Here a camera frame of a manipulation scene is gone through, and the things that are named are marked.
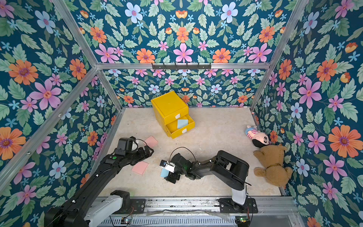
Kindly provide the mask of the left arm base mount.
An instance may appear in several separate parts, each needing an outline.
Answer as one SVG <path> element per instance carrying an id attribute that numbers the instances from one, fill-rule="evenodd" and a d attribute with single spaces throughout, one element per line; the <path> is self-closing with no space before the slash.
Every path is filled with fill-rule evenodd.
<path id="1" fill-rule="evenodd" d="M 123 199 L 120 209 L 113 214 L 142 214 L 146 206 L 146 199 L 134 198 L 129 192 L 115 190 L 110 195 L 117 195 Z"/>

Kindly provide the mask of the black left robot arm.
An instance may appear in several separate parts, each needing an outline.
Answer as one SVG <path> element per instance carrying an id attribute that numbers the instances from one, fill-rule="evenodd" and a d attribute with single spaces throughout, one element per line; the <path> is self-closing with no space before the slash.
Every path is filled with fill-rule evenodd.
<path id="1" fill-rule="evenodd" d="M 92 204 L 107 184 L 125 166 L 134 166 L 151 157 L 154 150 L 137 144 L 135 137 L 121 138 L 114 152 L 106 155 L 94 174 L 63 205 L 49 209 L 44 215 L 46 227 L 96 227 L 122 206 L 129 203 L 128 192 L 117 191 L 97 207 Z"/>

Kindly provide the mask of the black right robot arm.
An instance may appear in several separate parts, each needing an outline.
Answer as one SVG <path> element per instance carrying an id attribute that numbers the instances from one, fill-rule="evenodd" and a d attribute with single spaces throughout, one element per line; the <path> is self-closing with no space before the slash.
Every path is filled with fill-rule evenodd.
<path id="1" fill-rule="evenodd" d="M 162 160 L 159 165 L 169 173 L 164 179 L 176 183 L 184 175 L 190 180 L 199 180 L 205 176 L 214 175 L 232 190 L 232 201 L 235 205 L 244 206 L 248 193 L 246 178 L 249 173 L 249 164 L 223 150 L 206 161 L 190 162 L 177 153 L 170 161 Z"/>

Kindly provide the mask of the blue sticky note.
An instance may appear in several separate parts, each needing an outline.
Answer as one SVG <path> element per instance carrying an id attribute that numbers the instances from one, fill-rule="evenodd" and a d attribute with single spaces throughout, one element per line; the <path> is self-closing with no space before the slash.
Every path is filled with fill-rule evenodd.
<path id="1" fill-rule="evenodd" d="M 186 127 L 189 124 L 188 119 L 178 119 L 177 120 L 177 129 L 181 129 L 183 127 Z"/>
<path id="2" fill-rule="evenodd" d="M 160 177 L 162 177 L 162 178 L 168 177 L 169 173 L 170 173 L 170 172 L 169 172 L 168 170 L 166 170 L 166 169 L 162 168 L 162 171 L 161 171 Z"/>

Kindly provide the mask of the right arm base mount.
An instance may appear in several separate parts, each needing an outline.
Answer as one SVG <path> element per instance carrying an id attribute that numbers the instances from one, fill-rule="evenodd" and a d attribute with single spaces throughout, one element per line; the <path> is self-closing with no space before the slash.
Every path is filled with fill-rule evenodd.
<path id="1" fill-rule="evenodd" d="M 254 198 L 247 198 L 244 205 L 240 205 L 231 198 L 220 198 L 218 200 L 221 213 L 258 213 L 258 207 Z"/>

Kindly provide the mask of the yellow drawer cabinet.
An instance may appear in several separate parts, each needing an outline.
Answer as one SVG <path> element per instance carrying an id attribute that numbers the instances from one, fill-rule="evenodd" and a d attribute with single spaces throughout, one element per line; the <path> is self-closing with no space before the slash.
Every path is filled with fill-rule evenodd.
<path id="1" fill-rule="evenodd" d="M 151 103 L 155 117 L 168 137 L 175 139 L 195 128 L 189 107 L 174 91 L 152 99 Z M 178 119 L 188 119 L 189 124 L 177 129 Z"/>

